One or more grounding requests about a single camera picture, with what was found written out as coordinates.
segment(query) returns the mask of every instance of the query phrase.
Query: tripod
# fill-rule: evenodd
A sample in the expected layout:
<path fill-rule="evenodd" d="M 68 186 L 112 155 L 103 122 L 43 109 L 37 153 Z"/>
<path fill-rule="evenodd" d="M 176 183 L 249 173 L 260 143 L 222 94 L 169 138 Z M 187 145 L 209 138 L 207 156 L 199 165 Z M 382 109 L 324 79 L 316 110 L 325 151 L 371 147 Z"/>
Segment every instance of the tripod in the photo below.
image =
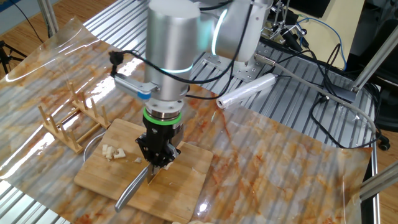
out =
<path fill-rule="evenodd" d="M 6 52 L 4 51 L 4 48 L 8 48 L 10 50 L 10 54 L 7 55 Z M 6 72 L 6 74 L 8 74 L 8 69 L 7 69 L 7 65 L 10 67 L 9 62 L 11 60 L 16 60 L 18 62 L 23 61 L 24 59 L 22 58 L 18 58 L 18 57 L 14 57 L 11 55 L 12 52 L 15 52 L 17 54 L 19 54 L 20 56 L 26 58 L 27 56 L 24 55 L 23 53 L 21 53 L 20 51 L 18 51 L 17 49 L 15 49 L 14 47 L 11 47 L 10 45 L 6 44 L 3 40 L 0 40 L 0 62 L 2 64 L 2 67 L 4 69 L 4 71 Z"/>

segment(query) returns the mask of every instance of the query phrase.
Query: wooden rack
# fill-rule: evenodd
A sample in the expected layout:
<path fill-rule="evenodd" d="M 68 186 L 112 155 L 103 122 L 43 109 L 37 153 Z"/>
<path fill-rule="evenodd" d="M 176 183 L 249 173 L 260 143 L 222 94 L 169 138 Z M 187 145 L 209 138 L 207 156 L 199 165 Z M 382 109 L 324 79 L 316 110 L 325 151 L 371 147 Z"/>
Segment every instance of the wooden rack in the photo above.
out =
<path fill-rule="evenodd" d="M 91 108 L 87 107 L 86 104 L 86 98 L 83 92 L 81 92 L 81 98 L 82 102 L 78 101 L 77 95 L 75 93 L 75 89 L 73 87 L 73 83 L 68 84 L 70 87 L 70 91 L 72 93 L 72 104 L 74 105 L 75 109 L 73 109 L 68 115 L 66 115 L 64 118 L 62 118 L 59 122 L 55 123 L 54 118 L 51 116 L 51 114 L 46 114 L 44 113 L 43 107 L 38 106 L 40 114 L 43 117 L 44 124 L 43 126 L 57 139 L 61 140 L 65 145 L 67 145 L 69 148 L 71 148 L 75 153 L 79 154 L 83 151 L 82 146 L 80 143 L 87 139 L 89 136 L 91 136 L 95 131 L 98 130 L 101 126 L 104 129 L 108 129 L 111 123 L 108 121 L 108 118 L 106 116 L 106 110 L 105 107 L 102 106 L 102 115 L 100 116 L 98 114 L 96 105 L 94 103 L 94 99 L 90 98 L 91 100 Z M 67 132 L 64 130 L 62 123 L 74 116 L 77 112 L 83 112 L 85 115 L 89 116 L 92 120 L 94 120 L 97 124 L 92 127 L 89 131 L 87 131 L 82 137 L 79 139 L 75 139 L 75 135 L 73 134 L 72 131 L 69 131 L 69 135 Z"/>

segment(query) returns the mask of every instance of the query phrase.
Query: bamboo cutting board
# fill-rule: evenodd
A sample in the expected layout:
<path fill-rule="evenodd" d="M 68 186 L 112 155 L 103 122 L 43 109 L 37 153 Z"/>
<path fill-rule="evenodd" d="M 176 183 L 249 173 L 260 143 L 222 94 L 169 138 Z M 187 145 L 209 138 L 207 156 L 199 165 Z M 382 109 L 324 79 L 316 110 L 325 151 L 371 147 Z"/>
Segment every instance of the bamboo cutting board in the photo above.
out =
<path fill-rule="evenodd" d="M 135 142 L 146 129 L 115 119 L 94 153 L 83 164 L 75 183 L 105 197 L 117 200 L 124 189 L 148 164 Z M 102 155 L 102 145 L 122 148 L 126 158 L 110 162 Z M 145 181 L 129 206 L 168 221 L 187 223 L 193 215 L 213 154 L 181 142 L 181 150 L 168 170 L 160 170 L 150 185 Z M 138 157 L 142 162 L 134 162 Z"/>

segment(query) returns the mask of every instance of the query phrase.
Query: corrugated metal surface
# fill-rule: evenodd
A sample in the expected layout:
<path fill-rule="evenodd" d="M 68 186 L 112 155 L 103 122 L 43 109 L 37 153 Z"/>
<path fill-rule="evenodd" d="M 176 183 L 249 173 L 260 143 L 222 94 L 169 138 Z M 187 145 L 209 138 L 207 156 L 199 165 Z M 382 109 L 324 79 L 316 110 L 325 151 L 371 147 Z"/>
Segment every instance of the corrugated metal surface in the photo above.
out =
<path fill-rule="evenodd" d="M 101 40 L 119 47 L 120 49 L 134 49 L 145 53 L 146 19 L 148 1 L 116 1 L 110 7 L 99 13 L 85 23 L 85 26 Z M 259 45 L 262 54 L 276 61 L 290 55 L 268 46 Z M 206 62 L 206 55 L 198 55 L 191 75 L 191 79 L 205 80 L 221 73 Z M 292 58 L 282 63 L 296 75 L 318 84 L 322 84 L 317 66 L 301 58 Z M 268 71 L 266 65 L 258 72 L 257 77 Z M 275 69 L 274 74 L 283 75 Z M 335 73 L 330 73 L 332 82 L 338 86 L 348 86 L 350 80 Z M 219 93 L 226 85 L 228 76 L 202 85 L 204 88 Z M 244 85 L 245 82 L 233 78 L 228 91 Z M 264 116 L 274 119 L 297 131 L 305 133 L 321 142 L 333 145 L 332 141 L 324 134 L 309 117 L 309 111 L 318 97 L 318 93 L 306 86 L 287 77 L 280 77 L 272 87 L 271 92 L 262 91 L 249 99 L 241 102 L 241 105 L 256 111 Z M 354 105 L 374 116 L 374 105 L 368 93 L 358 93 Z M 334 102 L 327 102 L 314 109 L 315 117 L 326 127 L 335 139 L 344 146 L 355 147 L 368 142 L 371 132 L 366 122 L 358 119 L 358 116 L 342 108 Z M 373 171 L 377 172 L 375 162 L 376 152 L 373 156 Z M 379 223 L 378 197 L 374 199 L 375 223 Z M 45 208 L 29 196 L 23 194 L 7 182 L 0 182 L 0 223 L 69 223 L 60 218 L 56 213 Z"/>

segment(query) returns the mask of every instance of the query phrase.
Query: white cylinder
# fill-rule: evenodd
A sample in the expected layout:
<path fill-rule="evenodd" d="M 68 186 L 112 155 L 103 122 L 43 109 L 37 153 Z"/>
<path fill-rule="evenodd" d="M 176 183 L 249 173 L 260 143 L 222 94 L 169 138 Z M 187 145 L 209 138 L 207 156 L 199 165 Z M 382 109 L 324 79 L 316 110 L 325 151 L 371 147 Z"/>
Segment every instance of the white cylinder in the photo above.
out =
<path fill-rule="evenodd" d="M 268 73 L 248 84 L 235 89 L 234 91 L 225 94 L 217 99 L 217 105 L 221 109 L 225 109 L 234 103 L 256 94 L 259 91 L 265 90 L 275 84 L 275 75 Z"/>

